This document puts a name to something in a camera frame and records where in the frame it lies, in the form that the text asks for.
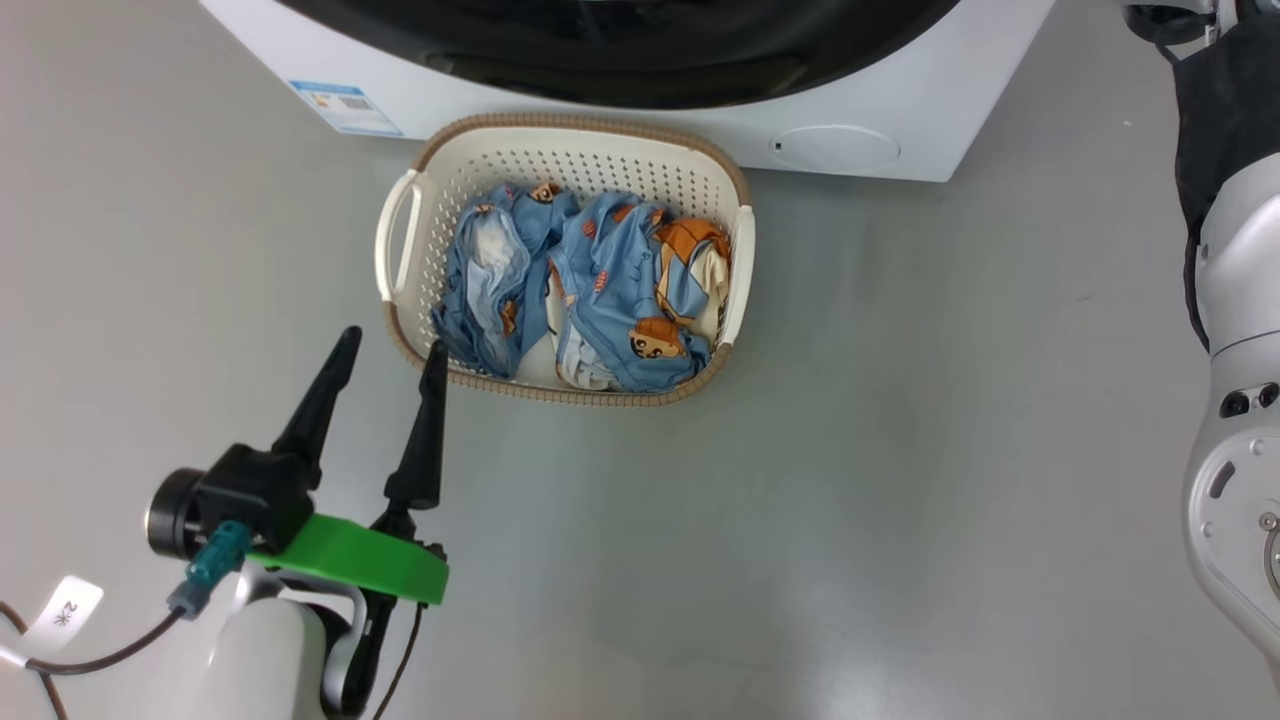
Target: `blue connector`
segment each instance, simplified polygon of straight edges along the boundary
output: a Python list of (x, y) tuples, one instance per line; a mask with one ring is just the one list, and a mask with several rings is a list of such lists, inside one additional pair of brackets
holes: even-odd
[(239, 570), (251, 550), (253, 533), (248, 525), (225, 520), (187, 565), (187, 579), (169, 596), (169, 611), (182, 610), (184, 620), (200, 618), (218, 583)]

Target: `energy label sticker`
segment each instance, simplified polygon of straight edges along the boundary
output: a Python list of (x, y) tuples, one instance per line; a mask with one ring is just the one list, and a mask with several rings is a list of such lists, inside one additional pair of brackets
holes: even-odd
[(338, 132), (404, 137), (390, 118), (384, 115), (358, 87), (298, 79), (291, 79), (289, 85)]

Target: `basket handle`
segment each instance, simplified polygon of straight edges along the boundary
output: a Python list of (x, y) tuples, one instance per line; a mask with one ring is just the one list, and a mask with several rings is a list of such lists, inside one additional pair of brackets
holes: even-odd
[(751, 273), (755, 268), (755, 213), (750, 205), (737, 209), (733, 223), (733, 264), (730, 270), (728, 300), (724, 302), (724, 332), (721, 345), (733, 345), (742, 329), (746, 299), (751, 292)]
[[(410, 259), (413, 256), (413, 243), (417, 240), (417, 224), (422, 219), (422, 186), (428, 184), (428, 178), (417, 170), (410, 170), (396, 181), (387, 202), (383, 204), (383, 213), (378, 217), (378, 234), (374, 236), (374, 274), (378, 278), (378, 293), (383, 302), (394, 302), (396, 295), (404, 290), (408, 279)], [(404, 250), (401, 252), (399, 269), (392, 270), (392, 231), (399, 218), (404, 200), (412, 196), (412, 205), (408, 211), (408, 225), (404, 229)], [(392, 284), (392, 275), (396, 283)]]

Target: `clothes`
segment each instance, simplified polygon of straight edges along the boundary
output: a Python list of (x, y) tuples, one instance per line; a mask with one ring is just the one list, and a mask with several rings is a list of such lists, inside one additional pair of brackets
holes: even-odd
[(564, 288), (557, 275), (553, 268), (547, 279), (547, 325), (552, 336), (552, 352), (556, 354), (556, 374), (579, 389), (621, 389), (622, 386), (600, 354), (588, 345), (577, 327), (568, 323), (566, 329)]
[[(709, 342), (672, 319), (691, 322), (707, 306), (707, 295), (687, 264), (673, 260), (682, 254), (691, 258), (682, 245), (675, 247), (684, 241), (675, 234), (678, 242), (672, 245), (657, 238), (667, 220), (662, 205), (635, 195), (604, 193), (564, 224), (562, 242), (548, 254), (567, 324), (628, 392), (669, 391), (710, 361)], [(659, 305), (662, 281), (663, 302), (672, 316)], [(557, 350), (562, 368), (570, 337), (563, 333)]]
[(703, 218), (667, 223), (657, 237), (662, 243), (658, 305), (676, 323), (714, 342), (728, 295), (728, 241)]
[(728, 260), (712, 250), (694, 259), (691, 273), (703, 292), (707, 293), (707, 306), (689, 325), (696, 334), (716, 342), (719, 338), (721, 311), (728, 300)]
[(556, 184), (503, 183), (462, 213), (447, 254), (448, 284), (431, 309), (436, 334), (461, 363), (507, 379), (545, 334), (547, 250), (577, 210)]

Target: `label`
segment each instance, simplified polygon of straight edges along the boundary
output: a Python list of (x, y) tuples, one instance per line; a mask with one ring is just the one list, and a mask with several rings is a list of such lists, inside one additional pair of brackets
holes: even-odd
[(298, 79), (291, 79), (289, 85), (338, 132), (404, 137), (390, 118), (384, 115), (358, 87)]
[(74, 575), (67, 575), (49, 598), (45, 611), (27, 626), (22, 651), (33, 657), (47, 657), (72, 642), (88, 616), (102, 601), (102, 588)]

